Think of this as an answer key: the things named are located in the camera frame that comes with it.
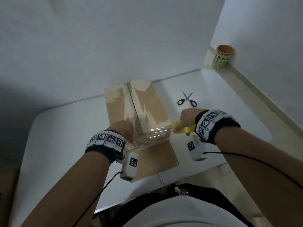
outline black scissor handle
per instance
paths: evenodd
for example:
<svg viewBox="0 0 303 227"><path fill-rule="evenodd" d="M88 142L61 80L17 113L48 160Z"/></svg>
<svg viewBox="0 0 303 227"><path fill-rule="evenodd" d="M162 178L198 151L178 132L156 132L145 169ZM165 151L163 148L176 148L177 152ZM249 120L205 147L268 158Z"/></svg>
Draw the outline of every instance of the black scissor handle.
<svg viewBox="0 0 303 227"><path fill-rule="evenodd" d="M185 101L184 99L180 99L180 100L177 102L177 104L178 104L178 105L182 105L182 104L184 103L184 101Z"/></svg>
<svg viewBox="0 0 303 227"><path fill-rule="evenodd" d="M193 100L189 100L190 104L193 106L193 107L196 107L197 106L197 103Z"/></svg>

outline beige floor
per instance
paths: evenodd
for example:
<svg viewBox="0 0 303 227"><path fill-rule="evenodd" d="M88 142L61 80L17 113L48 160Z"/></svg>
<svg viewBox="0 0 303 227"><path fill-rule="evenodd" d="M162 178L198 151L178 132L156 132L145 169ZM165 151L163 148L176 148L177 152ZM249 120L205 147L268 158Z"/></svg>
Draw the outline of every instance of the beige floor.
<svg viewBox="0 0 303 227"><path fill-rule="evenodd" d="M213 58L214 54L209 50L202 68L212 68L211 63ZM253 91L247 87L247 84L244 84L244 82L237 77L239 73L235 74L234 72L236 71L230 66L218 71L226 83L233 88L270 130L272 134L271 144L303 160L303 140L276 115L275 107L270 108L270 106L263 103L266 100L262 100L254 94ZM255 226L271 226L227 163L188 177L185 179L185 182L217 188L246 218L252 221Z"/></svg>

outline packing tape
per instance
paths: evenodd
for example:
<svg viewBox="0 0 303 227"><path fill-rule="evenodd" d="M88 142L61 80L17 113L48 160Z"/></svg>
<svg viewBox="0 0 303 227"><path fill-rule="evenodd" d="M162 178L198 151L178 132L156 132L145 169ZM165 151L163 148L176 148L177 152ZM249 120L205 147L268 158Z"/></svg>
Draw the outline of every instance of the packing tape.
<svg viewBox="0 0 303 227"><path fill-rule="evenodd" d="M180 122L181 122L181 120L180 120L180 121L173 122L173 123L172 123L172 127L175 128ZM194 126L187 126L187 127L184 127L184 128L182 128L180 131L174 132L174 134L192 133L192 132L195 132L195 125L194 125Z"/></svg>

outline wristband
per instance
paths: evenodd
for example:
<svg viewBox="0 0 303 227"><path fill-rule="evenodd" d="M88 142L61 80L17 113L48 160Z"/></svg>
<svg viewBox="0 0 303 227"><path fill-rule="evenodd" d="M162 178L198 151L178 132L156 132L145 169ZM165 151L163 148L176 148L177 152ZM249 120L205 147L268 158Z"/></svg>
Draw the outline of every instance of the wristband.
<svg viewBox="0 0 303 227"><path fill-rule="evenodd" d="M125 146L124 137L112 130L95 133L85 147L85 153L96 151L108 158L109 163L116 160L116 154L122 153Z"/></svg>
<svg viewBox="0 0 303 227"><path fill-rule="evenodd" d="M195 133L199 135L200 141L214 145L214 138L222 127L241 127L230 114L222 110L205 110L196 116L195 123Z"/></svg>

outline hand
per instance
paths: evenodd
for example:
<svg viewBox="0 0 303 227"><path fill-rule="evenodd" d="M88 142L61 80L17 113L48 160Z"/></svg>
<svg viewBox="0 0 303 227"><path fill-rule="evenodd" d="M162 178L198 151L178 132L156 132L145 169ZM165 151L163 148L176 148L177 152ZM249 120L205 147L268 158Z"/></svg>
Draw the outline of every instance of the hand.
<svg viewBox="0 0 303 227"><path fill-rule="evenodd" d="M199 108L188 108L184 109L181 112L180 120L181 122L174 128L173 132L178 132L184 127L195 125L196 116L207 109L199 109Z"/></svg>
<svg viewBox="0 0 303 227"><path fill-rule="evenodd" d="M134 126L129 121L121 120L115 122L107 129L119 132L130 143L134 141Z"/></svg>

